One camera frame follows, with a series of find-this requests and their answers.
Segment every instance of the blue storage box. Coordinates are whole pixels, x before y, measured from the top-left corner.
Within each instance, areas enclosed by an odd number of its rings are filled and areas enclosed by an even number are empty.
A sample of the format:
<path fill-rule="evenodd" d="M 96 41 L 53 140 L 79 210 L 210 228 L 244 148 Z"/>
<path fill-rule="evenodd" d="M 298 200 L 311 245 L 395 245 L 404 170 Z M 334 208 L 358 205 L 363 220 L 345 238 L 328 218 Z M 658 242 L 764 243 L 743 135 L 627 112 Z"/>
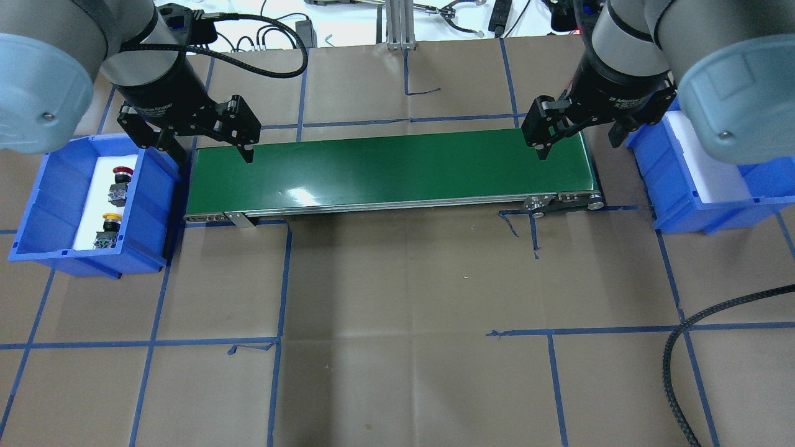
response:
<path fill-rule="evenodd" d="M 97 158 L 134 154 L 138 159 L 116 246 L 73 250 Z M 179 180 L 170 157 L 141 149 L 124 134 L 71 141 L 42 159 L 9 260 L 36 261 L 72 276 L 157 272 L 165 265 L 163 246 Z"/>
<path fill-rule="evenodd" d="M 753 227 L 795 203 L 795 157 L 739 166 L 739 175 L 735 175 L 745 182 L 747 198 L 709 201 L 702 200 L 698 192 L 668 116 L 655 126 L 641 127 L 626 145 L 635 153 L 654 205 L 654 227 L 664 233 L 713 234 L 727 228 Z"/>

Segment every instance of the light blue joint cover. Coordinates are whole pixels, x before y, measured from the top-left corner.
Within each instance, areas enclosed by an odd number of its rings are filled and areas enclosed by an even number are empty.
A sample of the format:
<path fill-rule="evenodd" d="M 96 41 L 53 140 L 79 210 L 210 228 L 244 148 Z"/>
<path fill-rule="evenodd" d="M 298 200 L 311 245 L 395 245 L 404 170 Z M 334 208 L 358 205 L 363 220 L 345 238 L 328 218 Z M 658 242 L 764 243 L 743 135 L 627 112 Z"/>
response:
<path fill-rule="evenodd" d="M 758 37 L 700 60 L 682 110 L 713 158 L 736 165 L 795 155 L 795 34 Z"/>
<path fill-rule="evenodd" d="M 93 82 L 77 60 L 30 37 L 0 33 L 0 150 L 43 154 L 66 145 Z"/>

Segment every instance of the green conveyor belt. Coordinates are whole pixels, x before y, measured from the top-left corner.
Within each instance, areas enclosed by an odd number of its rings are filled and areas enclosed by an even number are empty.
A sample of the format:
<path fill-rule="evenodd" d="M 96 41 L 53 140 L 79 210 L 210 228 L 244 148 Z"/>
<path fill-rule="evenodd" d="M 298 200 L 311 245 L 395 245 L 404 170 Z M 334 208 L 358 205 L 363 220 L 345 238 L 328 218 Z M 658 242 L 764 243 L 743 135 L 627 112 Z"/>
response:
<path fill-rule="evenodd" d="M 546 161 L 519 129 L 265 144 L 246 164 L 236 148 L 196 152 L 189 221 L 224 212 L 279 216 L 523 200 L 531 194 L 598 191 L 578 136 Z"/>

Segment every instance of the empty blue bin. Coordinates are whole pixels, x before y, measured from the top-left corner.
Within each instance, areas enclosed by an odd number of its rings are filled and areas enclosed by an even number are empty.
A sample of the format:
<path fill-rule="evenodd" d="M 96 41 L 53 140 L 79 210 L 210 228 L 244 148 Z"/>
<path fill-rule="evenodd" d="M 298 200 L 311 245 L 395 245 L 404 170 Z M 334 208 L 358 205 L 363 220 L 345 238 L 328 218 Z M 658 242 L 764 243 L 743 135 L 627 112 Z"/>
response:
<path fill-rule="evenodd" d="M 704 203 L 685 162 L 679 139 L 667 117 L 643 126 L 626 143 L 634 151 L 646 191 L 654 206 L 654 227 L 664 233 L 753 227 L 795 203 L 795 157 L 739 166 L 750 197 Z"/>
<path fill-rule="evenodd" d="M 97 158 L 133 154 L 138 160 L 116 246 L 73 250 Z M 165 265 L 163 246 L 179 180 L 170 157 L 141 149 L 124 134 L 73 140 L 43 157 L 8 259 L 36 261 L 72 276 L 157 272 Z"/>

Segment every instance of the metal profile post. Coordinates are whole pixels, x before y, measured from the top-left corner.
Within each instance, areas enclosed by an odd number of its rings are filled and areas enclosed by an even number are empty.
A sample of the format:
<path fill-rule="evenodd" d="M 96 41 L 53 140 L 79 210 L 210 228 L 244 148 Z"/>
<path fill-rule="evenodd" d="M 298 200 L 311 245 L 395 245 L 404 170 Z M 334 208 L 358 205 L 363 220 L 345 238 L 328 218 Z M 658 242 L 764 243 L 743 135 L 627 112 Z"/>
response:
<path fill-rule="evenodd" d="M 386 0 L 386 46 L 389 49 L 416 49 L 414 0 Z"/>

